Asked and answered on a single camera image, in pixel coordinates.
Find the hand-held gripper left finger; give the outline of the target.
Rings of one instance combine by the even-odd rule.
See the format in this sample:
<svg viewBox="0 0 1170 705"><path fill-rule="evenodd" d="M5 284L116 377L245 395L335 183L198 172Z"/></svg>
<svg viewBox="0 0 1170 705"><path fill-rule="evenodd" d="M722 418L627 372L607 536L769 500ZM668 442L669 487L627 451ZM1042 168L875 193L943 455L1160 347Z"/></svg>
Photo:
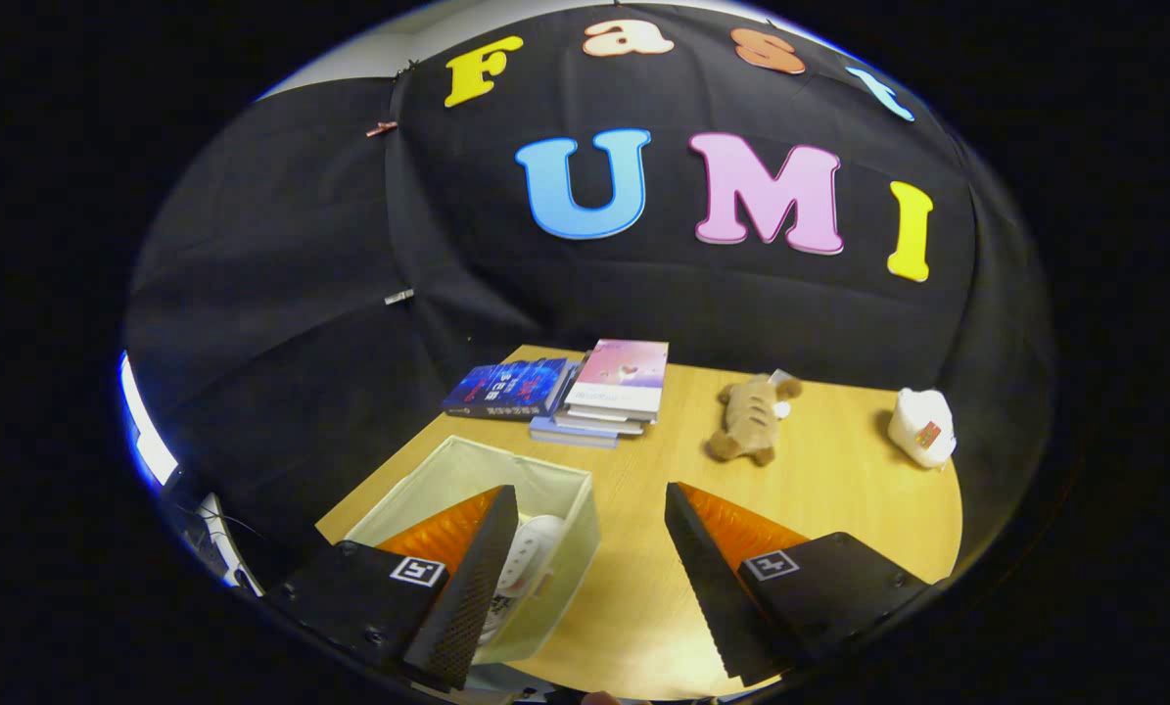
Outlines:
<svg viewBox="0 0 1170 705"><path fill-rule="evenodd" d="M459 690L517 525L516 490L491 488L374 547L335 542L269 588L267 604L360 670Z"/></svg>

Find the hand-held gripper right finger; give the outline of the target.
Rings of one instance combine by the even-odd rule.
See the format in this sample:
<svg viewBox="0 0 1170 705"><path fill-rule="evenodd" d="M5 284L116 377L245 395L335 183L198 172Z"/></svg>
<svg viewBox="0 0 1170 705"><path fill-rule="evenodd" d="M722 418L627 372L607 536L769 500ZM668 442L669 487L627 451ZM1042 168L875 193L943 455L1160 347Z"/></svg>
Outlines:
<svg viewBox="0 0 1170 705"><path fill-rule="evenodd" d="M934 587L847 532L808 539L670 482L665 525L729 677L746 686L862 650Z"/></svg>

